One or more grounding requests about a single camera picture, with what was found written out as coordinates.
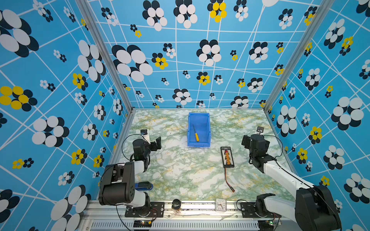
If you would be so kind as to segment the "yellow handle screwdriver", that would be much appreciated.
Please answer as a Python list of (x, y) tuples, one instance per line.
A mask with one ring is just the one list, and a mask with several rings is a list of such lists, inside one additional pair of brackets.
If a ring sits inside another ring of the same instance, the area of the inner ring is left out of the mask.
[(194, 129), (194, 134), (195, 134), (196, 142), (199, 142), (199, 136), (198, 136), (198, 133), (197, 133), (195, 124), (193, 124), (193, 129)]

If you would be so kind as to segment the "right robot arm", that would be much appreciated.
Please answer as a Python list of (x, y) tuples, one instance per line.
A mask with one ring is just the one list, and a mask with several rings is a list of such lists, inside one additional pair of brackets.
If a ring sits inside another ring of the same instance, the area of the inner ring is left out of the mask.
[(341, 230), (342, 223), (330, 190), (314, 185), (284, 168), (267, 154), (269, 141), (263, 135), (245, 135), (241, 144), (249, 150), (249, 162), (283, 186), (295, 199), (281, 199), (273, 193), (257, 196), (256, 213), (264, 217), (276, 213), (296, 222), (303, 231)]

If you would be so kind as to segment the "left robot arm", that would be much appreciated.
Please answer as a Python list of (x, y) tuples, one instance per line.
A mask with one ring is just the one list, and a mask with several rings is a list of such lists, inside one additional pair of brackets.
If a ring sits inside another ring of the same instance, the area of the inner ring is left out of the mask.
[(147, 171), (150, 165), (150, 153), (161, 149), (161, 137), (154, 142), (145, 138), (133, 141), (133, 160), (106, 166), (102, 175), (98, 200), (102, 206), (125, 205), (133, 213), (147, 216), (157, 212), (151, 205), (149, 195), (135, 188), (135, 176)]

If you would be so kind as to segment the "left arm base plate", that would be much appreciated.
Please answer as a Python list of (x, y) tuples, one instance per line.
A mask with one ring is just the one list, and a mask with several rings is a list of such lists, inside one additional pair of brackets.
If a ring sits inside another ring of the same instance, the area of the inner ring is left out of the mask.
[(164, 202), (151, 202), (148, 207), (127, 207), (124, 216), (126, 218), (162, 218), (164, 206)]

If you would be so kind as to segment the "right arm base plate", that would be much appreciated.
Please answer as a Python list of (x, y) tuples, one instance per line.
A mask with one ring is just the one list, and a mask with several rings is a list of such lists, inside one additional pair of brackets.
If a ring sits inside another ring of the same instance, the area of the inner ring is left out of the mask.
[(257, 210), (255, 208), (255, 203), (252, 202), (237, 202), (236, 205), (237, 209), (241, 212), (243, 218), (265, 218), (265, 219), (278, 219), (281, 218), (282, 216), (276, 213), (266, 213), (264, 215), (259, 215), (257, 213)]

